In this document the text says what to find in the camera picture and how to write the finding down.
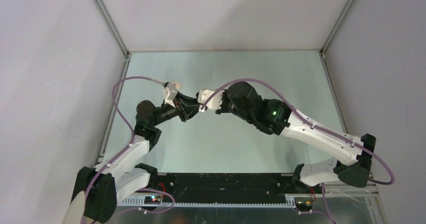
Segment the beige earbud charging case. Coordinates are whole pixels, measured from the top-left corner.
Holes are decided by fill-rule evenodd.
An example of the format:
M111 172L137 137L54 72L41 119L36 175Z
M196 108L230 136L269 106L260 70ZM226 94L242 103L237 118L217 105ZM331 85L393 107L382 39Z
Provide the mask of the beige earbud charging case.
M173 82L171 82L171 84L173 84L176 87L177 90L181 89L181 84L179 82L173 81Z

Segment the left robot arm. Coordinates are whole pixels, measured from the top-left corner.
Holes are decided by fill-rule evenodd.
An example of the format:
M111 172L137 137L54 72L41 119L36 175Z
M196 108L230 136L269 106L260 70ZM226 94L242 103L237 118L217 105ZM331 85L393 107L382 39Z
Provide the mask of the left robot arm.
M204 101L188 97L178 90L165 87L163 103L155 106L141 101L136 107L136 124L130 127L126 145L112 157L94 167L79 170L71 203L63 223L84 223L85 219L105 223L115 213L119 203L134 192L144 189L155 192L159 185L155 167L137 164L157 144L162 132L157 126L174 117L185 122L204 109Z

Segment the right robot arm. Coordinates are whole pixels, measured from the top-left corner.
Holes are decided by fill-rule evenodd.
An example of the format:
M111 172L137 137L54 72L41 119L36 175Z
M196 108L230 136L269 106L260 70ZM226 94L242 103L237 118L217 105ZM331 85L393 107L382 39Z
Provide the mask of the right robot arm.
M341 181L364 188L372 165L376 137L371 134L351 136L319 124L285 102L263 99L247 82L236 82L212 97L217 101L216 113L232 113L257 130L293 138L331 155L315 164L297 165L292 186L299 193L320 183Z

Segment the left controller board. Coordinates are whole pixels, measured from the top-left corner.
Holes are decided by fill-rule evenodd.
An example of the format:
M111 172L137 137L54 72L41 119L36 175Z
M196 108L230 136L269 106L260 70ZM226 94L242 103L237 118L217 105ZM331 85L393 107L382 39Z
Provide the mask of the left controller board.
M162 203L162 196L149 195L144 198L144 205L160 205Z

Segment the controller board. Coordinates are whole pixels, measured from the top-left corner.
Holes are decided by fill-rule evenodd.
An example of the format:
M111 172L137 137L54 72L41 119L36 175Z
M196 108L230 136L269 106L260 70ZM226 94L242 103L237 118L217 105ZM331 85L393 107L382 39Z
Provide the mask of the controller board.
M314 201L296 201L294 209L298 214L307 214L312 213L313 206Z
M149 195L144 198L144 205L160 205L162 203L162 196Z

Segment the right controller board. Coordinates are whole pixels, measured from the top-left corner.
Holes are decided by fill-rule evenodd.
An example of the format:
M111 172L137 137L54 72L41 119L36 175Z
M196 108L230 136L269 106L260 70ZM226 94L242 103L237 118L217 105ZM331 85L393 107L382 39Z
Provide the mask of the right controller board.
M312 213L313 206L314 201L296 201L294 209L298 214L307 214Z

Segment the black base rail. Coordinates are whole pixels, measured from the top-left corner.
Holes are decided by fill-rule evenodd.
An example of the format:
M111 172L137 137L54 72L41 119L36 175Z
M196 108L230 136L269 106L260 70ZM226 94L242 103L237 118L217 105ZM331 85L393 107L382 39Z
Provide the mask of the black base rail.
M171 194L178 204L285 204L292 194L321 191L281 173L162 173L148 186Z

